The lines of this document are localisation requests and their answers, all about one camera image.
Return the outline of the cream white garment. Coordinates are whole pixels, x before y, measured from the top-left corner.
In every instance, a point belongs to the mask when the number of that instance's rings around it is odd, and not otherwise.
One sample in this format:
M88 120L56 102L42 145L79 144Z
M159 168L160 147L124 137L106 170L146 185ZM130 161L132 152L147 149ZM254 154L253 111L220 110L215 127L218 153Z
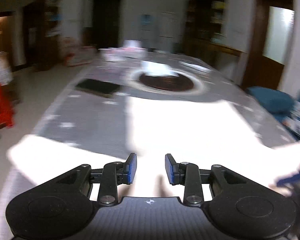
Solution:
M130 97L127 142L137 154L137 170L128 194L134 197L180 196L168 182L165 155L209 169L225 166L263 186L300 168L300 142L269 148L230 103L147 100ZM114 162L104 150L89 152L61 142L27 135L9 149L8 159L35 185L88 164Z

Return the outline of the teal blue cushion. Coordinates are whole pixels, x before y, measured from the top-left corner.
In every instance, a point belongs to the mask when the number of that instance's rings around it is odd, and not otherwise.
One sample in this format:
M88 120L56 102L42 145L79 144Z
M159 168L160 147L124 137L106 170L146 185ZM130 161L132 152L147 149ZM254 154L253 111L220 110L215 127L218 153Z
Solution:
M287 93L264 87L249 87L247 93L270 114L285 114L292 109L294 99Z

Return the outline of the black tablet device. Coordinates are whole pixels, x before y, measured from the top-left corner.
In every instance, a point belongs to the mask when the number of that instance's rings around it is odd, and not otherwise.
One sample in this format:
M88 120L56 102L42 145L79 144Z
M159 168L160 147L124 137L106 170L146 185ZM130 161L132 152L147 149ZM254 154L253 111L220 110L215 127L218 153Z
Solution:
M75 85L75 90L104 98L111 98L120 88L121 86L118 84L94 79L83 79Z

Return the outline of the round black induction cooktop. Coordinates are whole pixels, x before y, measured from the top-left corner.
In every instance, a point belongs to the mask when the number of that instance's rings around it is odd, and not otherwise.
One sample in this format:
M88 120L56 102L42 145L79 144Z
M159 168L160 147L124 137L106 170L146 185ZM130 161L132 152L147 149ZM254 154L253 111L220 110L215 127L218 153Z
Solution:
M198 76L183 70L173 70L177 76L150 76L143 70L132 70L125 83L134 89L165 95L201 95L209 90Z

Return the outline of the white paper sheet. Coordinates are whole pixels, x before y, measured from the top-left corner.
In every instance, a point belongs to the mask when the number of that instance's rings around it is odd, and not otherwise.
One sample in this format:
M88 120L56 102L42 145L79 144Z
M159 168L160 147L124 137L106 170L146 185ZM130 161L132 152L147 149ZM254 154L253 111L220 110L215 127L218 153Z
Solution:
M163 63L157 63L152 61L142 61L141 69L147 76L153 77L168 77L175 76L178 77L179 74L176 73L169 65Z

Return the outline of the white remote control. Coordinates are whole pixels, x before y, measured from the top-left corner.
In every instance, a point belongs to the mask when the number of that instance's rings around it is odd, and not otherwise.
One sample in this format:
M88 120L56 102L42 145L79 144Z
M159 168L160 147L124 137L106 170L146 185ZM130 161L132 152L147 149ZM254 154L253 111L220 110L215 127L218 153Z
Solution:
M203 67L203 66L200 66L200 65L197 65L197 64L192 64L192 63L188 63L188 62L184 62L184 61L179 61L179 63L181 65L185 66L185 67L189 67L191 69L197 70L197 71L202 72L202 73L209 74L211 72L210 68Z

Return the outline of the pink white tissue box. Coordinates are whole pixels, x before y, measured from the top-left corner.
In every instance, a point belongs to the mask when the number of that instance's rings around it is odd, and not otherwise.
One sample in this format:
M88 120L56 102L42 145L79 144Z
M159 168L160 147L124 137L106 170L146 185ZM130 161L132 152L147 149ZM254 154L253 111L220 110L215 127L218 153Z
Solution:
M102 59L106 62L121 62L126 59L143 59L147 55L147 49L142 48L137 40L125 40L122 47L102 48L98 50Z

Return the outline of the dark wooden side table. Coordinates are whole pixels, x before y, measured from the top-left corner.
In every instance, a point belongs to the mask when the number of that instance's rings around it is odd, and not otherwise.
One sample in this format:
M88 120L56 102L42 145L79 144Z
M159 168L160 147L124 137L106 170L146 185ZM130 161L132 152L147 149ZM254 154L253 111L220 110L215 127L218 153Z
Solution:
M208 44L208 50L215 55L212 66L228 80L239 84L245 71L247 53L224 44L212 42Z

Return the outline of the white refrigerator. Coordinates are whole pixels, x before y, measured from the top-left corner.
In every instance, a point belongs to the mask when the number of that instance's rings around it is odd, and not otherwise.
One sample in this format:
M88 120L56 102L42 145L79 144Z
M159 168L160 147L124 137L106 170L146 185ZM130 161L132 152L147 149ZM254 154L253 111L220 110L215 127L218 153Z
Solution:
M172 52L175 40L177 18L175 13L161 12L158 18L159 50Z

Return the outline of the water dispenser with blue bottle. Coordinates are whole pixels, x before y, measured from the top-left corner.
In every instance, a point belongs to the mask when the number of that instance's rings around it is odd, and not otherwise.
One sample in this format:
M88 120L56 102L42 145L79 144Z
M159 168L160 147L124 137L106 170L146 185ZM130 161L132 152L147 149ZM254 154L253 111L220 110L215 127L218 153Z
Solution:
M152 45L152 16L150 14L142 14L140 18L140 41L142 47L149 49Z

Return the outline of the dark wooden door with glass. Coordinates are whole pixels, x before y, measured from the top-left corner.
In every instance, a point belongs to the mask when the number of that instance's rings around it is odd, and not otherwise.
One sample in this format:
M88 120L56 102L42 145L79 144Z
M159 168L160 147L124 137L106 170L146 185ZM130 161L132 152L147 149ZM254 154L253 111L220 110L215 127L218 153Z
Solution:
M241 88L278 88L291 51L294 16L294 0L256 0Z

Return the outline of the dark wooden shelf cabinet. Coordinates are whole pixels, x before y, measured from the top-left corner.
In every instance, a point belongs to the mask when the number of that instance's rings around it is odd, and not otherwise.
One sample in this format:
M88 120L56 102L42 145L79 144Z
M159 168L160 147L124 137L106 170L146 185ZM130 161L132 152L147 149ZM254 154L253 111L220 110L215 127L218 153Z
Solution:
M199 47L222 33L226 0L188 0L185 10L183 52L194 56Z

